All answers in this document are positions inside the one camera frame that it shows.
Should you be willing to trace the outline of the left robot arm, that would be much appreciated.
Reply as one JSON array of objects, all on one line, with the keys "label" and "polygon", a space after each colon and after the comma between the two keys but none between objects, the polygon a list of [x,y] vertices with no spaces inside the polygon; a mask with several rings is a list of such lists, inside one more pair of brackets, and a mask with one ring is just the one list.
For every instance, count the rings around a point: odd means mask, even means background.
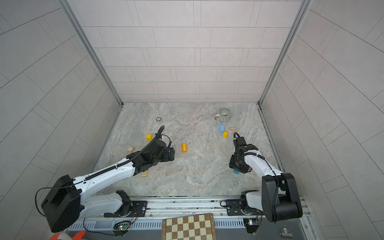
[{"label": "left robot arm", "polygon": [[125,191],[118,190],[102,196],[96,193],[120,180],[141,174],[158,163],[174,159],[174,148],[162,139],[155,139],[141,151],[131,153],[97,172],[75,178],[62,176],[41,203],[51,232],[61,232],[78,219],[96,215],[112,218],[133,215],[134,206]]}]

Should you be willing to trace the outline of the orange supermarket wooden block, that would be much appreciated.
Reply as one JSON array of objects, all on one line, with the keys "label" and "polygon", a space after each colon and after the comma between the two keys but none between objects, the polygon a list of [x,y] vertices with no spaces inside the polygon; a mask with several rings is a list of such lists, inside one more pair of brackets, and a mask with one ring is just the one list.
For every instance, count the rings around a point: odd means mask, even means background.
[{"label": "orange supermarket wooden block", "polygon": [[182,144],[182,152],[183,152],[183,153],[186,153],[186,152],[187,152],[187,144],[186,144],[186,143],[183,143],[183,144]]}]

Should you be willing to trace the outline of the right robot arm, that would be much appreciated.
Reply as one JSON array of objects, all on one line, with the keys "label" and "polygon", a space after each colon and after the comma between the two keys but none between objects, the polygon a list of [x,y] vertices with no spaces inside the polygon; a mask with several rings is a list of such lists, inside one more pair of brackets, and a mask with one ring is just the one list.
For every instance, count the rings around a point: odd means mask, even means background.
[{"label": "right robot arm", "polygon": [[234,133],[234,147],[229,167],[242,174],[255,172],[261,179],[262,190],[243,191],[238,201],[226,200],[227,214],[254,216],[263,213],[274,223],[301,218],[303,209],[294,176],[273,167],[256,146],[247,144],[238,133]]}]

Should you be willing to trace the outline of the yellow wooden cube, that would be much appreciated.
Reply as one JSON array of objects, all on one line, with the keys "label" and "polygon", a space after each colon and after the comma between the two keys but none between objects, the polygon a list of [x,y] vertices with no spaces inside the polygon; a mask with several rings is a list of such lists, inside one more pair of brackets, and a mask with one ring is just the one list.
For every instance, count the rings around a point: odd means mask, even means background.
[{"label": "yellow wooden cube", "polygon": [[153,139],[152,134],[146,135],[146,139],[147,139],[147,141],[151,141]]}]

